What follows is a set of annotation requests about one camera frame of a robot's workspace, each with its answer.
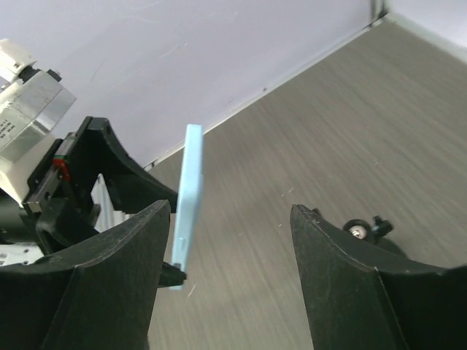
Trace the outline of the black phone stand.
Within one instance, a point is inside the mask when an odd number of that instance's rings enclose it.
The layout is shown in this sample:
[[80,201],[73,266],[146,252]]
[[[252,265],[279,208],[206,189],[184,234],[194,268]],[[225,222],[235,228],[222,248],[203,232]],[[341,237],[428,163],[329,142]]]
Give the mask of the black phone stand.
[[343,231],[352,234],[360,240],[398,256],[407,257],[406,253],[397,244],[385,238],[393,229],[393,224],[380,216],[373,217],[372,224],[363,219],[351,219],[342,226]]

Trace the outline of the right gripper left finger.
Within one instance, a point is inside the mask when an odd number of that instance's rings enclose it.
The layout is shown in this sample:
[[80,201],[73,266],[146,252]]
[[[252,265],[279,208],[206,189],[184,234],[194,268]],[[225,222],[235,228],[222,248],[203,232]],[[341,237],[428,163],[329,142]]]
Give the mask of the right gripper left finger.
[[144,349],[169,236],[156,201],[31,265],[1,269],[3,349]]

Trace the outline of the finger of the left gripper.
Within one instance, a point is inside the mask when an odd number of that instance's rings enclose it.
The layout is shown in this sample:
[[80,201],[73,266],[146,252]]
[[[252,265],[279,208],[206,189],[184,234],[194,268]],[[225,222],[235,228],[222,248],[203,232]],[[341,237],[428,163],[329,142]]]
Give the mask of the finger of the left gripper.
[[86,117],[74,143],[74,185],[90,192],[99,174],[117,211],[136,214],[156,201],[168,201],[171,212],[177,210],[177,192],[130,157],[109,120]]
[[173,266],[167,262],[163,262],[161,266],[161,273],[158,281],[158,288],[178,288],[181,287],[187,274],[180,270],[178,266]]

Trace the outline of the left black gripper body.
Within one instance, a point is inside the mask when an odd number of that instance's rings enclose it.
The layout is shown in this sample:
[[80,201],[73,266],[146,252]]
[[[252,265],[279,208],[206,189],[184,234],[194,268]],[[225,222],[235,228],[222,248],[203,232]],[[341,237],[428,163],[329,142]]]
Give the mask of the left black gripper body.
[[101,173],[102,132],[89,127],[53,142],[28,178],[21,219],[43,254],[96,234],[101,207],[91,192]]

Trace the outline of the phone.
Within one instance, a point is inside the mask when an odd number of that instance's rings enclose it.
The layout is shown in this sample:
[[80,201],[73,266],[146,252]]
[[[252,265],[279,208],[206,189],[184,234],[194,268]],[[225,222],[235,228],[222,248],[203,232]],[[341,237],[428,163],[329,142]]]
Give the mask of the phone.
[[187,125],[171,251],[171,264],[183,273],[187,270],[194,227],[201,208],[204,188],[203,151],[203,127]]

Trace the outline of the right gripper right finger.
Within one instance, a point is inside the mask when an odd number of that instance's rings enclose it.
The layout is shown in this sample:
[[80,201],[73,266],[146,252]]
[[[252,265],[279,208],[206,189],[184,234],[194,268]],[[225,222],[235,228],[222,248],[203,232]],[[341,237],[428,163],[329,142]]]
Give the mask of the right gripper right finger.
[[466,347],[465,266],[387,252],[302,204],[290,229],[315,349]]

